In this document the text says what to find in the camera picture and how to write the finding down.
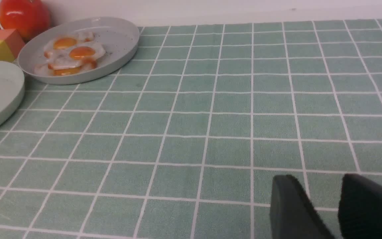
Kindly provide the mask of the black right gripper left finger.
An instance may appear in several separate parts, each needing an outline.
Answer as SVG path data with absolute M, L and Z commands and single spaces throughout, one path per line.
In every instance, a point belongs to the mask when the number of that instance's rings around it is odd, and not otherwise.
M 309 200 L 303 186 L 292 175 L 272 180 L 270 228 L 273 239 L 334 239 Z

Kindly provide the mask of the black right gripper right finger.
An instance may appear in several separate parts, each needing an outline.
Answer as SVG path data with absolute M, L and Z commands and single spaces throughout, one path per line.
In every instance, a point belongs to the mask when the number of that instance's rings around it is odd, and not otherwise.
M 358 174 L 345 174 L 338 220 L 344 239 L 382 239 L 382 186 Z

